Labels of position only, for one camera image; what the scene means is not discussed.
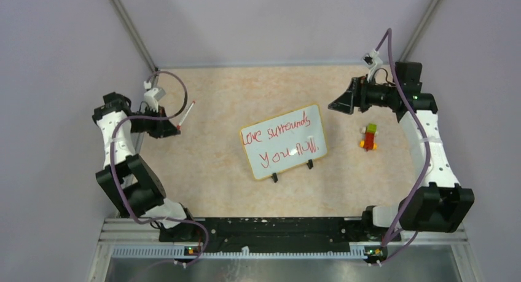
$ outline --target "gray wall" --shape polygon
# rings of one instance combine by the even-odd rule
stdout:
[[[487,281],[521,267],[520,0],[445,0],[411,60],[423,63],[445,150],[476,203],[465,220]]]
[[[177,67],[360,63],[387,27],[399,56],[430,0],[122,1],[157,66]]]
[[[108,0],[0,0],[0,281],[85,281],[113,206],[95,107],[147,69]]]

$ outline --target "table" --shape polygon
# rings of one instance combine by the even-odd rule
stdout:
[[[352,116],[328,110],[364,66],[279,66],[173,69],[196,101],[182,134],[145,136],[141,156],[160,178],[167,197],[194,216],[289,217],[360,216],[368,205],[393,205],[413,186],[409,145],[396,116],[372,107]],[[380,72],[378,80],[383,80]],[[166,74],[160,101],[172,115],[182,104],[182,89]],[[256,181],[241,145],[245,125],[318,103],[328,142],[327,156],[315,167],[299,166]],[[177,124],[180,117],[173,119]],[[376,151],[359,147],[360,128],[378,125]]]

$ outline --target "marker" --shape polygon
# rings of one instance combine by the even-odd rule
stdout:
[[[184,122],[184,120],[186,119],[186,117],[188,116],[188,113],[190,112],[190,110],[192,110],[192,107],[194,106],[195,104],[195,101],[192,101],[192,104],[190,104],[190,107],[188,107],[188,110],[184,113],[184,115],[182,116],[181,118],[181,121],[179,122],[178,124],[178,130],[181,129],[181,124]]]

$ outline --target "toy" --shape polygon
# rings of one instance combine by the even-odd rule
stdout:
[[[374,143],[374,137],[378,134],[376,130],[376,124],[368,124],[367,127],[362,127],[362,133],[365,134],[365,138],[360,141],[360,147],[367,151],[376,150],[378,145]]]

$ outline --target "whiteboard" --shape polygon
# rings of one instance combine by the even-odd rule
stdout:
[[[317,104],[244,127],[239,135],[256,179],[270,177],[327,154]]]

